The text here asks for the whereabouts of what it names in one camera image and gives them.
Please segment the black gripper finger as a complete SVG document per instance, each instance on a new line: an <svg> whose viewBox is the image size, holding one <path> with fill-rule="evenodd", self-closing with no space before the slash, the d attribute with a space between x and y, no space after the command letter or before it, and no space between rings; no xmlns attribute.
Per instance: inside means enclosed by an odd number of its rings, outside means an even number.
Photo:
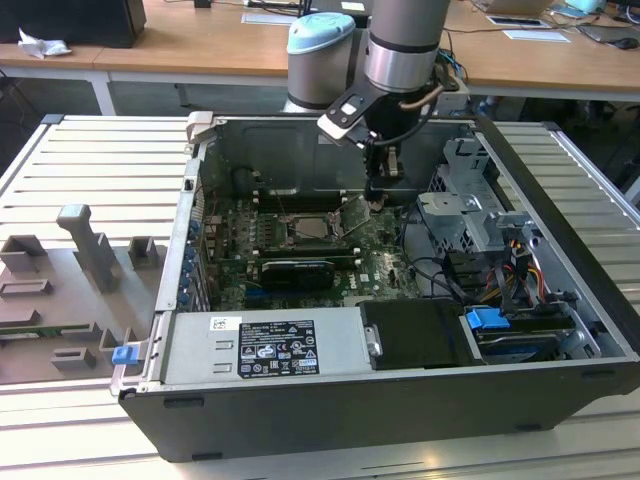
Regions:
<svg viewBox="0 0 640 480"><path fill-rule="evenodd" d="M398 159L398 146L383 148L386 158L383 161L383 198L388 199L392 191L404 180L404 167Z"/></svg>
<svg viewBox="0 0 640 480"><path fill-rule="evenodd" d="M364 164L367 177L364 189L366 201L378 201L381 198L379 178L383 172L383 160L384 148L375 146L372 142L367 143L364 149Z"/></svg>

